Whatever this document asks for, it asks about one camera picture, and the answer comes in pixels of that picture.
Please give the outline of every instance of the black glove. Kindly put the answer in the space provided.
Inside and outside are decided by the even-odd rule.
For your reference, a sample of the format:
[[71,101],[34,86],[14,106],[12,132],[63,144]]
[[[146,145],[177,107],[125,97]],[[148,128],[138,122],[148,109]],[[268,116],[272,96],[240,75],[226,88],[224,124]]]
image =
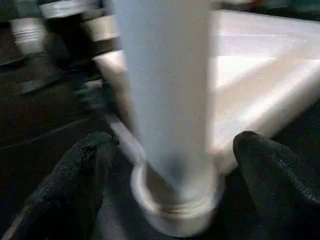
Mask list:
[[261,217],[251,239],[320,239],[320,160],[254,132],[237,135],[233,151]]
[[67,151],[25,201],[3,240],[88,240],[118,140],[95,132]]

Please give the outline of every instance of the gloved hand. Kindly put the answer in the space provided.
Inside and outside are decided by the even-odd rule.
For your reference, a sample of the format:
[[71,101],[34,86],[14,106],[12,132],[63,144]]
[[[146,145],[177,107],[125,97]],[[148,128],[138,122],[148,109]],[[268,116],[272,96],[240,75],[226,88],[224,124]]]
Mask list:
[[248,131],[233,151],[261,218],[251,239],[320,239],[320,160]]
[[103,132],[75,144],[28,197],[2,239],[90,239],[117,145]]

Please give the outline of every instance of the white pipe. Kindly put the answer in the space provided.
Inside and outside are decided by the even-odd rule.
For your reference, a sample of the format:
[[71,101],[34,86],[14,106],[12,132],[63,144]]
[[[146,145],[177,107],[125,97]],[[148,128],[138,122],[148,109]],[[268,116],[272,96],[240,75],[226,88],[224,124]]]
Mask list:
[[[149,191],[161,206],[159,211],[183,209],[188,213],[192,209],[195,214],[190,205],[212,200],[217,180],[213,160],[205,151],[210,1],[113,3],[126,56],[133,121],[151,166],[141,167],[148,169],[146,188],[137,183],[138,175],[146,171],[135,171],[135,197],[151,214],[155,209],[146,206],[147,197],[141,189]],[[204,206],[211,212],[211,203],[205,201]],[[182,237],[203,227],[158,229]]]

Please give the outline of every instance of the black fabric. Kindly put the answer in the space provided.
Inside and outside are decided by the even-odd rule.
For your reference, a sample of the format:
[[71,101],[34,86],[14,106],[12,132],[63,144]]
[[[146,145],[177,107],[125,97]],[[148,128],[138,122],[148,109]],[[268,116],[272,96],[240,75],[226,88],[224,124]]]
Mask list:
[[117,145],[103,132],[75,144],[28,197],[3,239],[90,239]]
[[251,238],[319,239],[319,160],[254,132],[237,135],[233,151],[261,219]]

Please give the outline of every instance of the white surface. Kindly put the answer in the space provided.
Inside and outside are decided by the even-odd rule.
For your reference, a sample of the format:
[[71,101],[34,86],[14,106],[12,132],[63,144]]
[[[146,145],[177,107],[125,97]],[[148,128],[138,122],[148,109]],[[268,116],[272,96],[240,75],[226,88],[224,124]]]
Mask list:
[[[218,31],[211,30],[218,45],[209,61],[209,80],[216,76],[217,82],[209,83],[215,112],[208,119],[208,151],[228,172],[236,166],[236,134],[272,136],[320,97],[320,24],[234,11],[219,11],[217,21]],[[116,81],[124,78],[122,54],[97,57]]]

